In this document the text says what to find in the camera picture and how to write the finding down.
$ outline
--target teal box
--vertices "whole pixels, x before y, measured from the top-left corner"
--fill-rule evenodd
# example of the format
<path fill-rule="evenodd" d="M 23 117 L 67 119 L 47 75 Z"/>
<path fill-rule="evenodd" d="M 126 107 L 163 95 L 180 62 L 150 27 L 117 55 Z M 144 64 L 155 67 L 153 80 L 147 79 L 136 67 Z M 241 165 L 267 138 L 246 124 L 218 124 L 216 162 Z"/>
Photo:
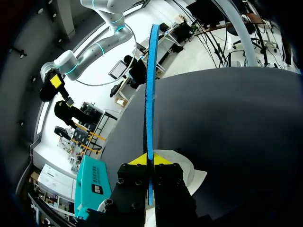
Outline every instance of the teal box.
<path fill-rule="evenodd" d="M 87 209 L 98 210 L 110 195 L 106 164 L 85 155 L 77 175 L 75 217 L 86 219 Z"/>

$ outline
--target white cabinet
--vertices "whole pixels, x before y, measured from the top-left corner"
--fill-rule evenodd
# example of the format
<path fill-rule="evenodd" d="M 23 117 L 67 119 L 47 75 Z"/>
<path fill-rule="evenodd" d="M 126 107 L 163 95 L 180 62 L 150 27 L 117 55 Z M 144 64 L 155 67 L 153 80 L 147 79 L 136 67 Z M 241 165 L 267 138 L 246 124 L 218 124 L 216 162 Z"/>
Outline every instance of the white cabinet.
<path fill-rule="evenodd" d="M 74 182 L 76 182 L 74 179 L 51 168 L 48 164 L 45 164 L 38 178 L 40 188 L 72 202 L 75 198 Z"/>

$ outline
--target yellow label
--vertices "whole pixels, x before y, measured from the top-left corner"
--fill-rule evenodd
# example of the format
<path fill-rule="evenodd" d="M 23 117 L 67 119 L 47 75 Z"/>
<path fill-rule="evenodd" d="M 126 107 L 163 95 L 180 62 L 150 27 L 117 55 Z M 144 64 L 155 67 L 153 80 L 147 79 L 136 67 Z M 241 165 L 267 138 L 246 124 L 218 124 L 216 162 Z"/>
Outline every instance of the yellow label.
<path fill-rule="evenodd" d="M 53 78 L 51 78 L 51 83 L 55 88 L 58 88 L 62 84 L 57 74 L 54 75 Z"/>
<path fill-rule="evenodd" d="M 165 165 L 170 165 L 172 164 L 171 162 L 169 162 L 168 160 L 166 160 L 165 158 L 157 155 L 157 154 L 153 154 L 154 158 L 154 165 L 159 165 L 159 164 L 165 164 Z M 141 164 L 141 165 L 146 165 L 146 153 L 141 155 L 140 157 L 136 158 L 135 160 L 131 161 L 129 163 L 130 165 L 136 165 L 136 164 Z"/>

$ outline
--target blue flexible rod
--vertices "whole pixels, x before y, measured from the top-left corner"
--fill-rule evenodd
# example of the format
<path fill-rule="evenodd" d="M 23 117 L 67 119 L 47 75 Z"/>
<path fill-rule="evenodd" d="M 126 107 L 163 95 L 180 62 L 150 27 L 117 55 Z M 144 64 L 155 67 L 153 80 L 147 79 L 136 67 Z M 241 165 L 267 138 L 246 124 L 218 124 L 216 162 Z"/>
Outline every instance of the blue flexible rod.
<path fill-rule="evenodd" d="M 147 140 L 147 170 L 150 174 L 148 189 L 148 204 L 153 203 L 152 194 L 152 175 L 154 170 L 153 164 L 153 113 L 154 113 L 154 95 L 155 95 L 155 77 L 157 65 L 157 50 L 159 25 L 153 25 L 151 28 L 148 60 L 147 60 L 147 76 L 145 88 L 145 119 L 146 119 L 146 140 Z"/>

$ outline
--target black table surface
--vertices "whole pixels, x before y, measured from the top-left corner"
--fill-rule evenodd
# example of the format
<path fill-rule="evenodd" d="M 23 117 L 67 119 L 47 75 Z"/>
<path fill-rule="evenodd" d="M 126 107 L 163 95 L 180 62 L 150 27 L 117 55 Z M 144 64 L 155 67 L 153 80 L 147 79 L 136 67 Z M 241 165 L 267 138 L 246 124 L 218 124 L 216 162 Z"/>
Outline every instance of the black table surface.
<path fill-rule="evenodd" d="M 223 68 L 157 80 L 154 149 L 177 149 L 207 171 L 194 194 L 199 216 L 220 217 L 255 191 L 280 195 L 302 162 L 300 75 Z M 145 86 L 108 137 L 101 160 L 113 189 L 122 163 L 143 153 Z"/>

